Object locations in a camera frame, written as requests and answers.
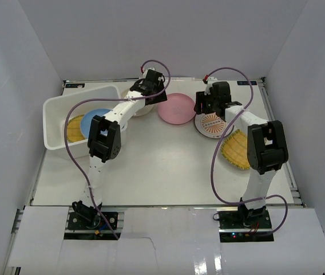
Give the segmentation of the cream bear plate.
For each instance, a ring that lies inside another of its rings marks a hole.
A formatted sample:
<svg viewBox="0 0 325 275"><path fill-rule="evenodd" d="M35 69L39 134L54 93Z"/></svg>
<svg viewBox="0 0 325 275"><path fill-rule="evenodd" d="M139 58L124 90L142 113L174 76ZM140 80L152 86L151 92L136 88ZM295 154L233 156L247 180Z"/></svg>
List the cream bear plate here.
<svg viewBox="0 0 325 275"><path fill-rule="evenodd" d="M129 89L124 90L124 91L121 93L121 97L122 97L122 98L126 97L128 91L129 91ZM144 116L144 115L146 115L147 113L149 113L153 108L154 108L154 105L147 105L147 106L143 107L142 109L140 109L139 111L137 111L137 112L134 114L134 117Z"/></svg>

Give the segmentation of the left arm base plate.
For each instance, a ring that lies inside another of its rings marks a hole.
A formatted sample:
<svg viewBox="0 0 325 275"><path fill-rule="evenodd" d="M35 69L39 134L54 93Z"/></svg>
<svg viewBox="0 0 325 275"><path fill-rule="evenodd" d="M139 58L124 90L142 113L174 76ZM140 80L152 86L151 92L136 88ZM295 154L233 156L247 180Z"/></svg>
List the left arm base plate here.
<svg viewBox="0 0 325 275"><path fill-rule="evenodd" d="M103 215L108 220L111 228L113 230L117 229L118 224L118 212L103 212ZM76 231L76 230L109 230L106 222L99 216L96 217L92 221L88 221L86 218L76 214L75 212L71 212L69 214L68 223L66 225L68 230Z"/></svg>

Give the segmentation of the round yellow bamboo plate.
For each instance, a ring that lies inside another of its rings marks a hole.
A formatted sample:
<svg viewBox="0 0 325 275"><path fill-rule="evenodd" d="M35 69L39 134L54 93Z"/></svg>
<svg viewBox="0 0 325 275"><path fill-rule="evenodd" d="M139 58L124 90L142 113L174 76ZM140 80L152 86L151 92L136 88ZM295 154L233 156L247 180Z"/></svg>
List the round yellow bamboo plate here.
<svg viewBox="0 0 325 275"><path fill-rule="evenodd" d="M67 124L66 139L68 143L75 143L86 140L86 137L81 132L81 120L84 115L78 115L71 118Z"/></svg>

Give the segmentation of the pink plate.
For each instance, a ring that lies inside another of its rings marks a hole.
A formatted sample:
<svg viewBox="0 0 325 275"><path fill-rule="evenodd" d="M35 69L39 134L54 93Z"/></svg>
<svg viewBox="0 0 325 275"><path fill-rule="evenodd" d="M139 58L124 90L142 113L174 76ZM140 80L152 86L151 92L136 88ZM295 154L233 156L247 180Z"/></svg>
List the pink plate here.
<svg viewBox="0 0 325 275"><path fill-rule="evenodd" d="M195 102L189 96L171 93L167 95L167 101L158 104L157 113L168 124L183 125L194 118L194 106Z"/></svg>

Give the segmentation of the blue plate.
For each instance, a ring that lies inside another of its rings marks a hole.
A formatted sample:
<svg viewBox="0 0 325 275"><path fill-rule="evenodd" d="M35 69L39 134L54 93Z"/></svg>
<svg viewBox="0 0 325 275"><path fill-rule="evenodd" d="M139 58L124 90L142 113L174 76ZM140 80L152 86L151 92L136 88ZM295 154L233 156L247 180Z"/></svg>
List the blue plate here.
<svg viewBox="0 0 325 275"><path fill-rule="evenodd" d="M110 109L107 108L99 108L99 109L94 109L88 113L86 113L80 122L80 131L84 138L89 137L89 132L90 132L90 126L92 123L92 118L95 116L103 117L105 114L107 114L110 111Z"/></svg>

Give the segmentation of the rectangular yellow bamboo tray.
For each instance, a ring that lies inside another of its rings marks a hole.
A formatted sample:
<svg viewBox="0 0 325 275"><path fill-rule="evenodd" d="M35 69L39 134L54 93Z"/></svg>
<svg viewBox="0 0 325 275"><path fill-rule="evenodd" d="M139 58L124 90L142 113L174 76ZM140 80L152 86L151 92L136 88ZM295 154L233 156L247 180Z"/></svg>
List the rectangular yellow bamboo tray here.
<svg viewBox="0 0 325 275"><path fill-rule="evenodd" d="M249 170L247 158L247 136L239 129L233 132L221 145L220 152L233 166Z"/></svg>

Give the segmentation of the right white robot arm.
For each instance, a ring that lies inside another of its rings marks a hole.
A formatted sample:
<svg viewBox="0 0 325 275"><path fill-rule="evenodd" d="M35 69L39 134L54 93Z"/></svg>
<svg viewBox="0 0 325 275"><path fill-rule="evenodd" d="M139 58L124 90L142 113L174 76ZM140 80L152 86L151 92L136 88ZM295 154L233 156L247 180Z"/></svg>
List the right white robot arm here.
<svg viewBox="0 0 325 275"><path fill-rule="evenodd" d="M246 228L257 224L266 211L268 190L276 173L288 161L288 149L283 125L278 120L268 121L250 111L238 101L232 101L226 81L207 84L196 92L196 114L212 114L241 130L247 137L249 181L237 206L238 223Z"/></svg>

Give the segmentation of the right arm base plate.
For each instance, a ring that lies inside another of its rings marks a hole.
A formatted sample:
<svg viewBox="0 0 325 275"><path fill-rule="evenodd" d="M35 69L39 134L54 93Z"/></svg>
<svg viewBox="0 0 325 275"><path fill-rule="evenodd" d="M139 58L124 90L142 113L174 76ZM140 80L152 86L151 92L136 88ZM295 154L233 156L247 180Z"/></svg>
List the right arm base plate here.
<svg viewBox="0 0 325 275"><path fill-rule="evenodd" d="M221 243L273 242L269 212L244 220L238 211L218 211L212 216L219 223Z"/></svg>

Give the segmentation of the orange sunburst patterned plate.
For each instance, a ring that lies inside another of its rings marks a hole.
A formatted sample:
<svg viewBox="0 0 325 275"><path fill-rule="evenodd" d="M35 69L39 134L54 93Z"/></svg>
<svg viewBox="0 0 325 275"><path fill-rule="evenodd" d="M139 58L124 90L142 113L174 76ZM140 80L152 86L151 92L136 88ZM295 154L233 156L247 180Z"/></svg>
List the orange sunburst patterned plate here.
<svg viewBox="0 0 325 275"><path fill-rule="evenodd" d="M228 123L211 113L195 115L193 125L202 136L209 139L220 139L224 130L227 129Z"/></svg>

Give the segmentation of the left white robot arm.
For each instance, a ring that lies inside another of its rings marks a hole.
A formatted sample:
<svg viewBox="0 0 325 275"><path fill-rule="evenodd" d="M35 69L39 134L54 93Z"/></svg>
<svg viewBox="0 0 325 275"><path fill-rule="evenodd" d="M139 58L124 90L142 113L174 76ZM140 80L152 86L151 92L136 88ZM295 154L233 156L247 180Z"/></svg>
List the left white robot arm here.
<svg viewBox="0 0 325 275"><path fill-rule="evenodd" d="M87 147L89 149L89 171L85 172L70 157L85 177L84 194L79 201L72 203L72 209L82 224L88 229L107 227L112 229L107 217L101 212L102 198L94 191L97 188L96 173L108 160L113 160L122 147L122 129L128 121L147 105L167 101L165 77L153 68L142 72L127 91L127 94L114 99L117 105L104 115L94 115L90 120Z"/></svg>

